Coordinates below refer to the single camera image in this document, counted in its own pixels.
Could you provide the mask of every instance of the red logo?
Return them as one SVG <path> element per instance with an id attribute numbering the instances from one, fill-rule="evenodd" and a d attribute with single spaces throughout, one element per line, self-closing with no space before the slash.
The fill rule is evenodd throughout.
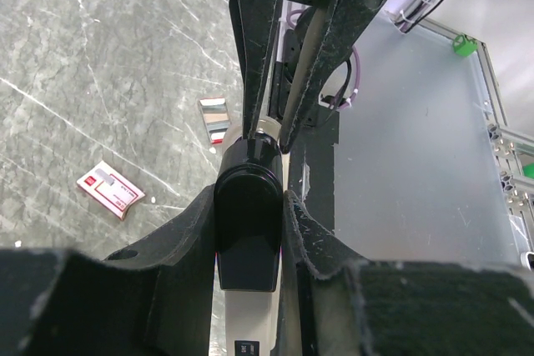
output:
<path id="1" fill-rule="evenodd" d="M 85 178 L 85 181 L 84 181 L 84 182 L 90 187 L 91 185 L 93 185 L 94 183 L 96 183 L 97 180 L 94 179 L 93 177 L 91 177 L 91 176 L 89 175 L 87 178 Z"/>

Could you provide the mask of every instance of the gray panel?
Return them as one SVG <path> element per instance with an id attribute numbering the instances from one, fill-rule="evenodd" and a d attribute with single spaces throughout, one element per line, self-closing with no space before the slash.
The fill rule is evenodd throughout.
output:
<path id="1" fill-rule="evenodd" d="M 360 92 L 340 113 L 335 234 L 374 259 L 518 263 L 481 113 L 476 55 L 376 18 Z"/>

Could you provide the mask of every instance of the black label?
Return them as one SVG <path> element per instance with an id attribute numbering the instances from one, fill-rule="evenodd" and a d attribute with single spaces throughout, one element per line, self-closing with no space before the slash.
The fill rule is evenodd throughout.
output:
<path id="1" fill-rule="evenodd" d="M 259 356 L 259 342 L 235 341 L 235 356 Z"/>

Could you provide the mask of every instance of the white wall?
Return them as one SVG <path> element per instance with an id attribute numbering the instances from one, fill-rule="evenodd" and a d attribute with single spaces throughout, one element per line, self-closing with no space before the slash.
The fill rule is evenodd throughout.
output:
<path id="1" fill-rule="evenodd" d="M 510 126 L 534 136 L 534 0 L 445 0 L 431 18 L 487 43 Z"/>

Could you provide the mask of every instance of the gray marble surface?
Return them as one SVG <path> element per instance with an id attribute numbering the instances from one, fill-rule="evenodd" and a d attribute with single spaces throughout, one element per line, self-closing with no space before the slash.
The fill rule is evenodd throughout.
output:
<path id="1" fill-rule="evenodd" d="M 224 95 L 239 119 L 226 0 L 0 0 L 0 48 L 3 247 L 103 258 L 214 182 L 196 102 Z M 100 160 L 147 195 L 122 222 L 76 186 Z"/>

